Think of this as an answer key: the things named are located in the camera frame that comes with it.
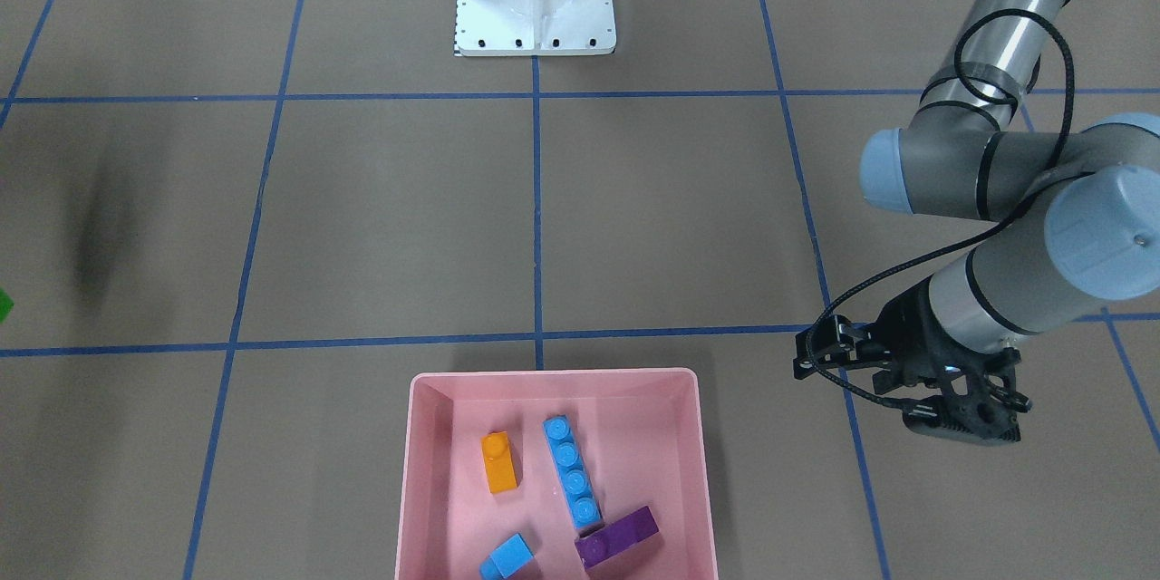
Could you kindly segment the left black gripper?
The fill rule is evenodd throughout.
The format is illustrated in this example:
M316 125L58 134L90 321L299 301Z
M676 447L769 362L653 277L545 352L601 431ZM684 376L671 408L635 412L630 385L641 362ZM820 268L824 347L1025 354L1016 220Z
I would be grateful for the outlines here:
M996 312L974 273L936 273L896 296L873 324L828 316L795 335L793 378L817 370L880 368L873 392L883 397L936 377L936 368L1018 364L1025 332ZM882 349L887 361L882 364Z

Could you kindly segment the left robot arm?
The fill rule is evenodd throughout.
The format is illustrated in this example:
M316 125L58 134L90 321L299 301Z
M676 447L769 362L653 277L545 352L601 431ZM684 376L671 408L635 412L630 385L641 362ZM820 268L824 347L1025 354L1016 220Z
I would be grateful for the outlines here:
M1157 116L1074 130L1076 65L1054 19L1072 0L973 0L909 126L867 140L867 203L989 222L935 251L954 261L865 328L841 295L797 338L793 374L879 368L867 399L970 368L998 376L1020 342L1157 291Z

